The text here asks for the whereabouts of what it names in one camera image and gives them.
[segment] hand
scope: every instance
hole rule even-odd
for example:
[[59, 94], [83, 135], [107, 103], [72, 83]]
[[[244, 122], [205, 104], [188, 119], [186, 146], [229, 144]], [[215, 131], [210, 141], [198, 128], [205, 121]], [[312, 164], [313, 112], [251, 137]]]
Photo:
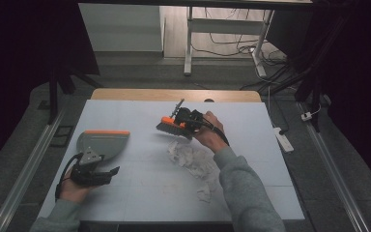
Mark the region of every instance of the hand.
[[64, 181], [62, 182], [62, 191], [59, 198], [80, 204], [86, 198], [87, 194], [89, 194], [89, 192], [96, 187], [80, 186], [71, 180], [70, 177], [71, 169], [65, 174]]
[[[222, 132], [224, 132], [224, 127], [218, 121], [218, 119], [215, 117], [215, 115], [212, 114], [211, 111], [207, 111], [207, 113], [204, 114], [203, 117], [206, 120], [208, 120], [210, 123], [212, 123], [216, 128], [219, 128]], [[201, 127], [200, 131], [198, 131], [194, 135], [194, 137], [201, 144], [210, 148], [214, 153], [216, 153], [219, 150], [221, 150], [222, 148], [228, 146], [218, 134], [216, 134], [214, 131], [210, 130], [207, 127]]]

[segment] dark curtain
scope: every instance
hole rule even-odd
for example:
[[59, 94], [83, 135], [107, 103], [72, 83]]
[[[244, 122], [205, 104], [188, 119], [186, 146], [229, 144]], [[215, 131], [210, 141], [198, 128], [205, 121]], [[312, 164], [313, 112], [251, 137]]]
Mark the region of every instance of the dark curtain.
[[31, 91], [61, 66], [99, 74], [77, 3], [0, 1], [0, 150]]
[[333, 123], [371, 169], [371, 1], [358, 2], [331, 48], [323, 90]]

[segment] right hand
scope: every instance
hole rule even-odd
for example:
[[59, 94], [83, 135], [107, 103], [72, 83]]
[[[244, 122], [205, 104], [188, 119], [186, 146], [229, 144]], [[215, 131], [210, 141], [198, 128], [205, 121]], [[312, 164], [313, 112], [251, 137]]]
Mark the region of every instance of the right hand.
[[[203, 117], [212, 123], [216, 128], [219, 128], [222, 132], [224, 132], [224, 127], [211, 111], [207, 111]], [[200, 131], [194, 134], [194, 137], [202, 145], [210, 148], [214, 153], [228, 146], [218, 134], [207, 127], [201, 127]]]

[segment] person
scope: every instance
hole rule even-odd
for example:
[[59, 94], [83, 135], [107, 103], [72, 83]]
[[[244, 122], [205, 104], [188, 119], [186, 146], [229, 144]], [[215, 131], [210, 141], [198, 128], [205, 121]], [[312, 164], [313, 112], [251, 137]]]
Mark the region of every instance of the person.
[[[204, 118], [224, 131], [223, 125], [211, 111], [204, 114]], [[211, 129], [202, 127], [194, 137], [214, 153], [214, 161], [220, 170], [219, 182], [231, 213], [234, 230], [285, 231], [283, 221], [268, 198], [264, 185], [246, 159], [237, 157], [231, 147]], [[80, 203], [92, 188], [78, 186], [68, 179], [69, 175], [70, 172], [66, 175], [60, 199], [53, 211], [48, 218], [38, 218], [31, 228], [32, 232], [77, 231]]]

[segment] metal frame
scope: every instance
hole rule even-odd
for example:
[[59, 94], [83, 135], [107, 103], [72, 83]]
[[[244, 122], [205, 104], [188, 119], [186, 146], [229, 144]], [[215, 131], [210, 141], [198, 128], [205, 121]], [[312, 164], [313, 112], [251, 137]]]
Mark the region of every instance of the metal frame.
[[259, 57], [262, 44], [267, 35], [270, 26], [273, 11], [267, 15], [264, 21], [246, 21], [246, 20], [227, 20], [227, 19], [211, 19], [211, 18], [193, 18], [192, 7], [187, 8], [187, 37], [185, 48], [185, 72], [184, 74], [191, 75], [191, 57], [192, 33], [217, 33], [217, 34], [242, 34], [242, 35], [258, 35], [258, 43], [255, 49], [251, 50], [251, 55], [254, 60], [255, 68], [260, 77], [267, 76], [264, 67]]
[[36, 170], [38, 169], [39, 164], [43, 158], [44, 153], [46, 152], [49, 142], [53, 137], [53, 134], [56, 132], [60, 122], [62, 121], [63, 116], [65, 115], [66, 109], [69, 107], [70, 96], [64, 96], [64, 102], [62, 102], [62, 108], [53, 120], [51, 125], [46, 125], [43, 130], [41, 137], [39, 138], [35, 148], [33, 149], [29, 159], [26, 161], [25, 165], [22, 168], [19, 176], [14, 183], [10, 193], [8, 194], [5, 202], [3, 203], [0, 209], [0, 232], [6, 231], [14, 213], [19, 206], [20, 201], [23, 198], [26, 190], [29, 187], [32, 178], [34, 177]]
[[126, 4], [178, 7], [241, 8], [282, 11], [341, 11], [343, 4], [327, 4], [324, 1], [277, 1], [277, 0], [79, 0], [78, 3]]
[[[300, 103], [297, 103], [297, 107], [299, 109], [299, 112], [305, 111]], [[324, 163], [325, 168], [327, 169], [327, 173], [329, 174], [330, 179], [332, 180], [332, 183], [336, 188], [336, 192], [338, 193], [339, 198], [344, 204], [344, 208], [348, 213], [348, 217], [351, 221], [351, 224], [354, 226], [355, 231], [369, 232], [370, 229], [366, 223], [366, 220], [363, 217], [363, 214], [358, 207], [354, 196], [346, 185], [345, 180], [343, 179], [339, 171], [339, 168], [336, 166], [332, 154], [325, 144], [324, 138], [319, 132], [315, 130], [311, 123], [306, 123], [306, 127], [316, 149], [318, 150], [319, 155], [321, 156], [321, 160]]]

